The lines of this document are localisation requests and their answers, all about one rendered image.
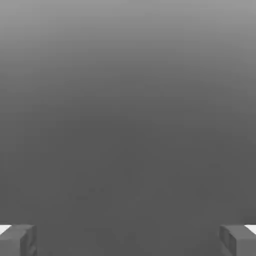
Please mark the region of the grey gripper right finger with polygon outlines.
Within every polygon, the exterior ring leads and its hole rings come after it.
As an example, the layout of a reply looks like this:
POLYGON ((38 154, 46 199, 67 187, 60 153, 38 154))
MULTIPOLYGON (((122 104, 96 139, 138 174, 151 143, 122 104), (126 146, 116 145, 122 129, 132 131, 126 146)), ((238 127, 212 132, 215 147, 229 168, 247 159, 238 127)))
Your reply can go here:
POLYGON ((221 225, 218 237, 222 256, 256 256, 256 224, 221 225))

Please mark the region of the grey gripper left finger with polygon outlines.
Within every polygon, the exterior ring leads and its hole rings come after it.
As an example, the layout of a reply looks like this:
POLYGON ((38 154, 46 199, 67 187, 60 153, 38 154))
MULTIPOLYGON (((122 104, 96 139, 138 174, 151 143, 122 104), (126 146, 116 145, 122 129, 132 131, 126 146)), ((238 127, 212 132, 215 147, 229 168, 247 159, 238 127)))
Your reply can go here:
POLYGON ((0 231, 0 256, 38 256, 37 226, 4 225, 0 231))

